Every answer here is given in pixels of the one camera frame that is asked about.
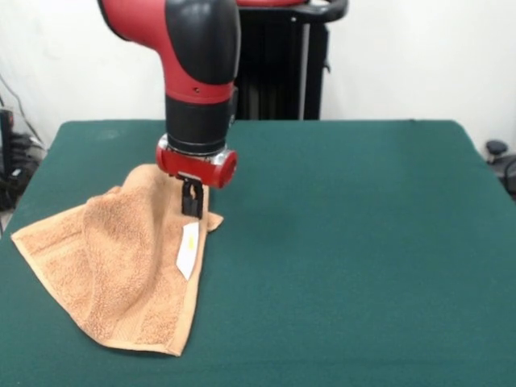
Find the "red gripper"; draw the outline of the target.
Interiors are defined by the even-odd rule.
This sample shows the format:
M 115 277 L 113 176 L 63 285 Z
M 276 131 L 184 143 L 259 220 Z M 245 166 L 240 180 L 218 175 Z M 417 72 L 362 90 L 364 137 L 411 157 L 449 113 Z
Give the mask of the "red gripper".
M 228 185 L 237 167 L 237 152 L 225 147 L 213 156 L 192 156 L 171 148 L 167 135 L 162 135 L 156 147 L 156 164 L 173 177 L 186 177 L 181 189 L 181 211 L 187 216 L 202 219 L 204 188 L 208 185 L 222 189 Z

